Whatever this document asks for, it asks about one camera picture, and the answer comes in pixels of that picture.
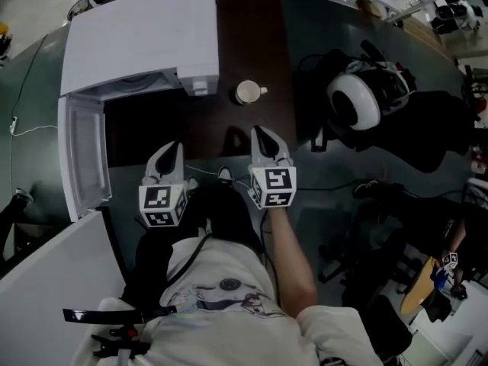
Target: cup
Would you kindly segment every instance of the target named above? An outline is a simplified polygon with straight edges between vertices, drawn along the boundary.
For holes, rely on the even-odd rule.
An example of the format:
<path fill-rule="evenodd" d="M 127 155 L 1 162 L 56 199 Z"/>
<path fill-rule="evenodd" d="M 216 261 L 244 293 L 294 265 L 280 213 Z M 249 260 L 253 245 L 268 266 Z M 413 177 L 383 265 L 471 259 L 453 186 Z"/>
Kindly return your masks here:
<path fill-rule="evenodd" d="M 254 103 L 259 97 L 268 92 L 266 87 L 259 87 L 258 83 L 252 80 L 245 80 L 237 85 L 236 88 L 236 100 L 246 106 Z"/>

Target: tabletop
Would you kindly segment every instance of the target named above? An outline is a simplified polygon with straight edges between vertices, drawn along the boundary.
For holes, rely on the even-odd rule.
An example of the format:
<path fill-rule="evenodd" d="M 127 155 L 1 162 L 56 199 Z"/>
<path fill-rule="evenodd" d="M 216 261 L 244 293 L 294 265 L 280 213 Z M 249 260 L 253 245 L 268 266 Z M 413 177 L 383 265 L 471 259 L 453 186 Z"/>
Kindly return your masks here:
<path fill-rule="evenodd" d="M 216 95 L 190 98 L 178 89 L 137 95 L 136 101 L 129 97 L 106 102 L 109 167 L 144 164 L 173 140 L 183 142 L 187 159 L 248 155 L 256 124 L 276 132 L 289 150 L 296 149 L 291 65 L 280 0 L 217 0 L 217 27 Z M 247 79 L 267 87 L 268 93 L 253 105 L 241 106 L 233 93 Z"/>
<path fill-rule="evenodd" d="M 400 306 L 402 314 L 413 312 L 434 291 L 434 282 L 430 278 L 434 264 L 434 258 L 427 259 L 412 289 L 403 298 Z"/>

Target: yellow object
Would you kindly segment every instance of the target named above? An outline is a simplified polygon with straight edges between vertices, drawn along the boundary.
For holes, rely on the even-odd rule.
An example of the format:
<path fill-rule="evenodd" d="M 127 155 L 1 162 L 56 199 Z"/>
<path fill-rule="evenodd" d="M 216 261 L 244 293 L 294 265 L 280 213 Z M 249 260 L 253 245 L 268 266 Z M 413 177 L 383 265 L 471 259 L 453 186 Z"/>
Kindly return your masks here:
<path fill-rule="evenodd" d="M 434 265 L 435 259 L 431 257 L 422 267 L 422 271 L 412 289 L 403 298 L 402 305 L 400 306 L 400 312 L 402 314 L 413 312 L 434 291 L 434 282 L 430 278 Z"/>
<path fill-rule="evenodd" d="M 0 35 L 7 35 L 8 33 L 8 26 L 7 24 L 0 21 Z"/>

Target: white panel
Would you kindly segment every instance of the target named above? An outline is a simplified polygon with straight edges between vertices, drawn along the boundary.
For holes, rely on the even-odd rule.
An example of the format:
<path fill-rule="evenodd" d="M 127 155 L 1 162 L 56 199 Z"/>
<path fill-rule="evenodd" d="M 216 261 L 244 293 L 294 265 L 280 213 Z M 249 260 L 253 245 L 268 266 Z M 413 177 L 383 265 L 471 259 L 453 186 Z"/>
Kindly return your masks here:
<path fill-rule="evenodd" d="M 2 364 L 70 364 L 88 326 L 66 323 L 63 308 L 96 310 L 123 289 L 103 216 L 90 213 L 0 280 Z"/>
<path fill-rule="evenodd" d="M 111 197 L 103 107 L 74 96 L 58 103 L 59 163 L 71 221 Z"/>
<path fill-rule="evenodd" d="M 61 95 L 164 69 L 218 67 L 218 62 L 215 0 L 117 0 L 73 19 Z"/>

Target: white wall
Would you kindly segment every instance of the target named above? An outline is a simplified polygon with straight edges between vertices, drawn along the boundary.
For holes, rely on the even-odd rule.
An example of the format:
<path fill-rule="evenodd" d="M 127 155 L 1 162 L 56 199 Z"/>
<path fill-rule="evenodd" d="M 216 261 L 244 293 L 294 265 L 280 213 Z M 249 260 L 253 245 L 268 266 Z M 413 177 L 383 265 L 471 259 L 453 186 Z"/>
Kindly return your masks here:
<path fill-rule="evenodd" d="M 476 283 L 465 285 L 468 298 L 453 316 L 431 323 L 423 310 L 412 324 L 452 360 L 453 366 L 465 366 L 475 350 L 488 351 L 488 291 Z"/>
<path fill-rule="evenodd" d="M 103 217 L 90 213 L 0 280 L 0 363 L 70 364 L 88 327 L 66 323 L 63 308 L 96 310 L 123 287 Z"/>

